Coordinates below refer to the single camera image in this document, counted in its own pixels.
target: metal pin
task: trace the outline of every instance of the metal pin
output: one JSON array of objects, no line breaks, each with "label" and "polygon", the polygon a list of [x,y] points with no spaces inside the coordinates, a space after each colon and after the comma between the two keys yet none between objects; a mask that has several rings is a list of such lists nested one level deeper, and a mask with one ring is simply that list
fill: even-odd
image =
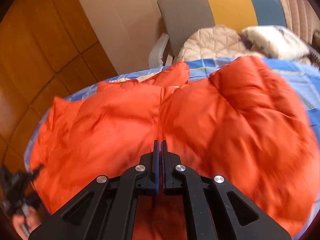
[{"label": "metal pin", "polygon": [[182,164],[179,164],[176,166],[176,170],[177,171],[185,171],[186,170],[186,167]]},{"label": "metal pin", "polygon": [[146,169],[146,167],[144,165],[137,165],[136,166],[136,171],[144,171]]},{"label": "metal pin", "polygon": [[97,182],[98,183],[105,183],[106,181],[107,181],[107,177],[106,176],[97,177]]},{"label": "metal pin", "polygon": [[224,182],[224,177],[222,177],[220,175],[217,175],[217,176],[214,177],[214,181],[216,183],[222,183],[222,182]]}]

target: black device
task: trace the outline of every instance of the black device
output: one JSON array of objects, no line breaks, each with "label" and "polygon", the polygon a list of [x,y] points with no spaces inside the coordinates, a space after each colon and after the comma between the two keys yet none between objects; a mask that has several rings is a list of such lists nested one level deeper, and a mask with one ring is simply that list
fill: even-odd
[{"label": "black device", "polygon": [[[3,193],[3,199],[0,199],[0,208],[7,218],[11,218],[14,214],[28,217],[28,206],[37,208],[40,205],[41,201],[35,192],[28,196],[25,196],[24,192],[28,184],[37,178],[42,168],[41,165],[32,172],[18,171],[11,174],[5,166],[0,167],[0,188]],[[26,236],[29,236],[27,224],[22,225],[21,229]]]},{"label": "black device", "polygon": [[166,142],[122,176],[100,175],[35,229],[30,240],[130,240],[139,195],[155,196],[162,162],[163,191],[182,195],[189,240],[291,240],[272,218],[221,175],[181,164]]}]

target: triangular cutout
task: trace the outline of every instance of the triangular cutout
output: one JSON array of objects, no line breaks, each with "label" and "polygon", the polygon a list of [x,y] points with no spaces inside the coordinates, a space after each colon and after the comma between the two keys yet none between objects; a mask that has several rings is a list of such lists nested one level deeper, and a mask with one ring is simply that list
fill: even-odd
[{"label": "triangular cutout", "polygon": [[234,193],[233,191],[229,191],[227,192],[227,195],[241,226],[246,226],[258,220],[259,215],[236,193]]},{"label": "triangular cutout", "polygon": [[75,226],[80,226],[93,198],[93,195],[94,192],[92,191],[85,194],[81,199],[79,199],[76,203],[69,207],[69,209],[63,215],[62,219]]}]

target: orange fabric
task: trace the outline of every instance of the orange fabric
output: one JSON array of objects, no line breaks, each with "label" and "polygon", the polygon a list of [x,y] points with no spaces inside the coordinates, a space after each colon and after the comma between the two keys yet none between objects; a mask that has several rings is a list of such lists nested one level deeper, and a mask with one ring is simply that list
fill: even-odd
[{"label": "orange fabric", "polygon": [[[166,139],[183,164],[224,175],[296,235],[316,197],[319,155],[295,93],[255,57],[207,79],[188,76],[179,62],[143,83],[102,82],[83,101],[55,98],[30,159],[32,169],[45,165],[34,185],[48,211],[97,175],[121,175],[154,139]],[[181,198],[139,198],[133,239],[186,239]]]}]

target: plaid fabric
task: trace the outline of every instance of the plaid fabric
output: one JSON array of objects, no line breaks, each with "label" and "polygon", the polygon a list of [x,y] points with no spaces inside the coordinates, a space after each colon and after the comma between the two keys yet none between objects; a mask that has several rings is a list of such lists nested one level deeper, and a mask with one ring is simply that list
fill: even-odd
[{"label": "plaid fabric", "polygon": [[[230,63],[234,59],[232,58],[219,58],[219,59],[202,59],[192,62],[187,62],[190,68],[190,77],[189,81],[196,81],[209,77],[212,72],[217,71],[222,68],[224,65]],[[273,71],[281,75],[288,84],[293,88],[293,90],[298,95],[300,102],[305,107],[309,119],[310,125],[316,135],[318,143],[320,145],[320,72],[309,65],[299,64],[291,61],[277,60],[277,59],[264,59],[263,60]],[[138,72],[133,72],[125,75],[116,76],[106,81],[115,81],[122,78],[135,79],[137,77],[157,73],[164,69],[168,68],[159,67],[154,69],[148,69]],[[68,101],[78,101],[82,99],[87,99],[91,95],[95,94],[97,91],[98,84],[94,84],[90,87],[84,88],[73,95],[66,97]],[[30,154],[34,141],[37,139],[39,128],[43,122],[47,119],[48,112],[42,117],[39,122],[36,130],[34,131],[30,141],[27,145],[27,148],[24,153],[24,162],[25,167],[29,170],[29,160]],[[307,230],[313,219],[316,217],[317,213],[320,210],[320,194],[312,207],[310,217],[308,222],[305,224],[303,230],[296,236],[293,240],[298,240],[300,236]]]}]

